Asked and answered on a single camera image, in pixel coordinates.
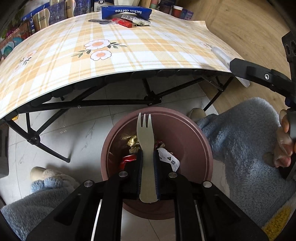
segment table top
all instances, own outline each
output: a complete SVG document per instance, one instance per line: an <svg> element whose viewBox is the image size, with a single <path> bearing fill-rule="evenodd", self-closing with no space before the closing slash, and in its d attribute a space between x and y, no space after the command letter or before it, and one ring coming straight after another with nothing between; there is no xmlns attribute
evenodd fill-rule
<svg viewBox="0 0 296 241"><path fill-rule="evenodd" d="M242 58L212 34L204 21L186 21L153 10L150 26L126 28L88 22L98 12L51 25L20 43L0 65L0 118L63 86L108 74L152 69L229 72L215 46Z"/></svg>

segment screw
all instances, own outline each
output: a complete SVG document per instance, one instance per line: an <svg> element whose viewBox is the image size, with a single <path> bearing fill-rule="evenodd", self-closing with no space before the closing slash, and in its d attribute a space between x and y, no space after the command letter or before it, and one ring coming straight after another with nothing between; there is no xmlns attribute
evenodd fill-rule
<svg viewBox="0 0 296 241"><path fill-rule="evenodd" d="M84 186L87 188L91 187L92 185L93 185L93 182L91 180L87 180L84 182Z"/></svg>
<svg viewBox="0 0 296 241"><path fill-rule="evenodd" d="M175 172L170 172L170 173L168 174L168 176L169 176L170 178L176 178L178 175L177 175L177 173L175 173Z"/></svg>
<svg viewBox="0 0 296 241"><path fill-rule="evenodd" d="M203 184L202 184L205 188L210 188L212 186L212 183L211 182L208 182L208 181L205 181Z"/></svg>
<svg viewBox="0 0 296 241"><path fill-rule="evenodd" d="M126 171L122 171L118 174L120 177L126 177L128 173Z"/></svg>

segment wooden floor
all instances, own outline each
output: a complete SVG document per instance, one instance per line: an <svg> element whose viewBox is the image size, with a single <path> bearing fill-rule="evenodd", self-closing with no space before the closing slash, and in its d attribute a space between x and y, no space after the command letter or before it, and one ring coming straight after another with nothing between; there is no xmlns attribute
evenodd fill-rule
<svg viewBox="0 0 296 241"><path fill-rule="evenodd" d="M178 5L193 11L193 20L205 20L208 29L245 60L290 77L281 42L289 28L266 0L179 0ZM201 87L209 98L217 92L208 83L202 83ZM266 99L276 111L287 108L283 96L255 83L245 88L237 79L232 81L214 106L218 113L222 113L252 97Z"/></svg>

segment flower pattern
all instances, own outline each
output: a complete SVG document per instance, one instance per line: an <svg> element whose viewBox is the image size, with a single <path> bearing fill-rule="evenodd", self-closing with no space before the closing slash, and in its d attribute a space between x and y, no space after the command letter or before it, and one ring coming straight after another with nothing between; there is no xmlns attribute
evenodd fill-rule
<svg viewBox="0 0 296 241"><path fill-rule="evenodd" d="M26 57L22 58L19 61L19 66L23 66L26 65L28 63L28 61L32 58L32 56L37 52L37 50L32 51L31 53L29 53Z"/></svg>
<svg viewBox="0 0 296 241"><path fill-rule="evenodd" d="M109 50L99 50L91 54L91 59L94 61L97 61L99 59L105 60L107 58L110 58L112 53Z"/></svg>
<svg viewBox="0 0 296 241"><path fill-rule="evenodd" d="M90 41L89 43L84 45L86 48L85 50L80 50L78 53L72 55L72 57L78 56L80 58L83 54L90 54L92 50L97 49L103 49L107 47L108 49L111 49L112 47L114 49L119 49L119 47L127 47L126 45L119 44L117 42L110 43L107 39L98 39ZM94 61L97 61L99 59L105 60L107 58L110 58L112 53L109 50L99 50L91 54L90 58Z"/></svg>
<svg viewBox="0 0 296 241"><path fill-rule="evenodd" d="M87 50L97 50L97 49L102 49L104 47L107 47L110 45L110 42L109 40L106 40L106 39L98 39L98 40L94 40L94 41L91 41L89 43L87 43L85 45L85 49Z"/></svg>

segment orange flower center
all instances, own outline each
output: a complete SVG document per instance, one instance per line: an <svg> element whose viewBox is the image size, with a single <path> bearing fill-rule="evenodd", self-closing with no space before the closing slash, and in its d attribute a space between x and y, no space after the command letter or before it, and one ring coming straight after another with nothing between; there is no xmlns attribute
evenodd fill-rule
<svg viewBox="0 0 296 241"><path fill-rule="evenodd" d="M101 58L101 57L104 57L105 55L106 55L105 53L97 53L96 56L97 56L98 58Z"/></svg>
<svg viewBox="0 0 296 241"><path fill-rule="evenodd" d="M99 46L101 46L102 44L104 44L103 42L96 42L96 43L93 43L92 45L94 46L94 47L99 47Z"/></svg>

